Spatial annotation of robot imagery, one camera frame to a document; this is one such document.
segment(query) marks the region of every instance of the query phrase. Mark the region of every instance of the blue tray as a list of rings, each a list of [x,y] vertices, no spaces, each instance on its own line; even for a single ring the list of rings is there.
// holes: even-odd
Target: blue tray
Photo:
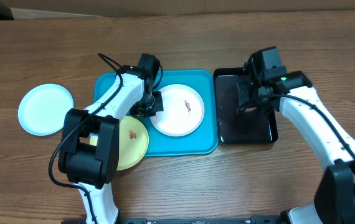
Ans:
[[[95,101],[111,87],[114,81],[115,73],[106,73],[98,78],[95,85]],[[195,131],[182,137],[171,137],[160,133],[153,126],[150,118],[139,119],[149,135],[149,146],[145,156],[185,156],[211,153],[218,143],[212,75],[205,70],[164,71],[164,77],[157,90],[171,84],[187,85],[201,95],[205,105],[204,119]]]

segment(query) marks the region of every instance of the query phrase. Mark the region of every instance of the yellow plate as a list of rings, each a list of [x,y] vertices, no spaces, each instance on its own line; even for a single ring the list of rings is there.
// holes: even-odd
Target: yellow plate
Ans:
[[[97,138],[90,138],[90,144],[97,145]],[[120,123],[120,159],[117,170],[136,165],[146,154],[148,132],[145,126],[131,116],[125,116]]]

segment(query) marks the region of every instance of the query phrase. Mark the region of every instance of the cable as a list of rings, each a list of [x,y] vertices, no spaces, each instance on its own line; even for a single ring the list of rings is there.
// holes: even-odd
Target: cable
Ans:
[[[332,122],[328,119],[328,117],[314,104],[296,97],[296,96],[291,96],[291,95],[284,95],[284,94],[272,94],[272,95],[263,95],[263,96],[259,96],[257,99],[261,100],[264,98],[281,98],[281,97],[285,97],[285,98],[290,98],[296,101],[299,101],[303,104],[308,105],[310,108],[314,109],[317,113],[320,114],[320,116],[326,121],[326,123],[328,124],[328,126],[331,128],[331,130],[333,131],[333,133],[336,135],[336,137],[338,138],[338,140],[340,141],[340,143],[344,146],[344,148],[347,150],[347,152],[352,156],[352,158],[355,160],[355,153],[352,151],[352,149],[349,147],[349,144],[347,144],[345,142],[345,140],[342,138],[342,136],[340,135],[340,133],[338,132],[338,130],[335,128],[335,126],[332,124]],[[240,108],[243,108],[243,106],[245,105],[241,105],[239,106],[239,108],[237,108],[237,111]]]
[[[161,64],[159,65],[159,67],[161,68],[161,77],[159,78],[157,84],[155,84],[155,86],[153,87],[153,90],[155,90],[159,86],[159,84],[161,84],[161,80],[163,79],[164,69]]]
[[[90,113],[85,119],[83,119],[81,122],[79,122],[79,124],[73,128],[73,130],[64,138],[63,141],[61,141],[61,143],[56,147],[55,151],[53,152],[52,154],[52,157],[50,158],[50,161],[49,161],[49,177],[51,179],[51,181],[55,184],[55,185],[58,185],[58,186],[61,186],[61,187],[68,187],[68,188],[73,188],[73,189],[79,189],[83,192],[85,192],[84,196],[86,196],[88,198],[88,204],[89,204],[89,210],[90,210],[90,215],[92,216],[92,221],[95,223],[95,224],[98,224],[97,223],[97,219],[96,219],[96,216],[95,216],[95,212],[93,210],[93,204],[92,204],[92,200],[91,198],[89,197],[89,194],[90,192],[85,188],[85,187],[82,187],[80,185],[74,185],[74,184],[65,184],[65,183],[61,183],[59,182],[58,180],[56,180],[53,176],[53,171],[52,171],[52,168],[53,168],[53,163],[54,163],[54,160],[57,156],[57,154],[60,152],[60,148],[64,145],[64,143],[71,137],[71,135],[76,132],[78,129],[80,129],[92,116],[94,116],[95,114],[97,114],[99,111],[101,111],[102,109],[104,109],[104,107],[116,96],[116,94],[121,90],[122,86],[123,86],[123,80],[122,80],[122,76],[121,74],[118,73],[118,70],[107,60],[105,59],[108,59],[112,62],[114,62],[116,65],[118,65],[119,67],[121,67],[121,65],[117,62],[115,62],[114,60],[110,59],[109,57],[107,57],[106,55],[103,55],[101,53],[98,53],[98,56],[103,59],[111,68],[114,69],[114,71],[116,72],[116,75],[118,75],[118,77],[120,78],[120,84],[118,85],[118,88],[115,90],[115,92],[104,102],[102,103],[95,111],[93,111],[92,113]]]

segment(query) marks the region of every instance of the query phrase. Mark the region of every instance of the small red object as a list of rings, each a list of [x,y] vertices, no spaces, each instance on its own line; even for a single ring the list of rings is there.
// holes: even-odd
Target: small red object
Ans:
[[[134,133],[132,130],[130,130],[129,137],[130,137],[130,139],[133,139],[133,138],[137,138],[138,136],[136,135],[136,133]]]
[[[190,104],[185,100],[184,103],[186,104],[187,112],[191,111]]]

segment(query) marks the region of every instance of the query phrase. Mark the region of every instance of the table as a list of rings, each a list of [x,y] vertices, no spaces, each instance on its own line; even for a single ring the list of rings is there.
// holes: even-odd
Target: table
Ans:
[[[238,67],[252,52],[273,45],[289,71],[306,73],[355,139],[355,11],[0,21],[0,223],[85,216],[77,190],[58,187],[47,175],[60,132],[40,138],[19,125],[19,102],[31,88],[61,84],[82,109],[93,101],[96,79],[110,72],[97,52],[128,65],[145,52],[166,70],[212,73]],[[320,165],[279,113],[277,125],[274,145],[145,159],[113,181],[122,217],[237,218],[312,202]]]

